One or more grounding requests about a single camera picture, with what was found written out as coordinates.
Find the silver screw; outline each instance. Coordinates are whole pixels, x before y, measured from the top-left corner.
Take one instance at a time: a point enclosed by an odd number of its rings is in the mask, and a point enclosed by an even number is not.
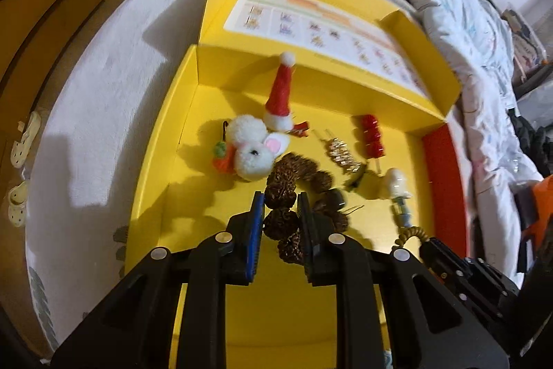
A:
[[[167,249],[163,247],[156,247],[150,252],[150,257],[153,260],[163,260],[167,256]]]
[[[346,242],[346,237],[341,233],[333,233],[331,235],[328,235],[328,240],[332,244],[344,244]]]
[[[411,254],[405,249],[394,250],[394,258],[399,261],[407,261]]]
[[[215,241],[218,243],[229,243],[232,241],[232,235],[228,232],[221,232],[215,235]]]

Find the santa hat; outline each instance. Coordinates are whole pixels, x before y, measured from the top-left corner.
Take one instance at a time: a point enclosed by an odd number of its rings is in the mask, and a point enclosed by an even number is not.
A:
[[[274,131],[290,131],[294,128],[290,114],[290,85],[292,81],[292,66],[296,58],[291,52],[280,54],[280,66],[271,88],[269,100],[265,104],[263,121],[267,128]]]

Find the pink inner ear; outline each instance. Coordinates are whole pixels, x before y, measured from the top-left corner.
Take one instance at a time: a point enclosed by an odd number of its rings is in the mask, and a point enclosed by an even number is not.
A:
[[[269,148],[273,154],[277,154],[280,151],[280,141],[275,138],[267,138],[264,145]]]

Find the yellow box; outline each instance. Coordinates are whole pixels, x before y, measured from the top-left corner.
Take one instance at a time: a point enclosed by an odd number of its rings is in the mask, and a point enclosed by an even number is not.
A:
[[[409,201],[413,222],[432,234],[430,185],[420,137],[443,124],[460,88],[418,25],[385,0],[317,0],[392,36],[417,69],[429,98],[305,47],[225,30],[238,1],[207,1],[199,44],[186,53],[167,93],[134,199],[127,271],[153,247],[177,252],[197,246],[224,230],[231,216],[247,211],[253,193],[264,190],[264,180],[245,182],[217,173],[211,164],[212,148],[221,139],[224,120],[240,114],[263,116],[277,55],[284,50],[292,50],[298,62],[291,109],[298,122],[310,122],[312,131],[307,138],[292,138],[288,150],[317,160],[321,169],[333,173],[336,186],[343,186],[348,177],[325,155],[324,143],[316,135],[330,130],[361,160],[362,133],[353,116],[375,114],[386,149],[383,170],[394,166],[405,172],[414,196]],[[389,252],[397,230],[390,202],[378,199],[378,182],[376,176],[366,176],[357,193],[347,194],[349,206],[364,205],[350,216],[347,234],[368,248]],[[414,251],[417,246],[409,242],[407,248]],[[334,367],[335,289],[312,288],[303,268],[283,263],[276,247],[275,241],[263,236],[255,281],[247,288],[227,288],[227,365]]]

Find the wooden floor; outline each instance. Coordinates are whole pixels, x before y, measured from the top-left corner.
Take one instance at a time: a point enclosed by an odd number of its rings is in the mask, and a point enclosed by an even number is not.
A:
[[[36,110],[42,118],[42,127],[32,145],[27,163],[32,163],[40,142],[40,134],[48,120],[58,95],[75,64],[102,24],[124,0],[104,0],[81,29],[53,67],[39,95]],[[21,175],[13,170],[10,188],[19,184]],[[25,260],[25,229],[15,228],[8,220],[6,194],[0,210],[0,303],[29,347],[41,357],[51,355],[49,346],[32,309],[27,264]]]

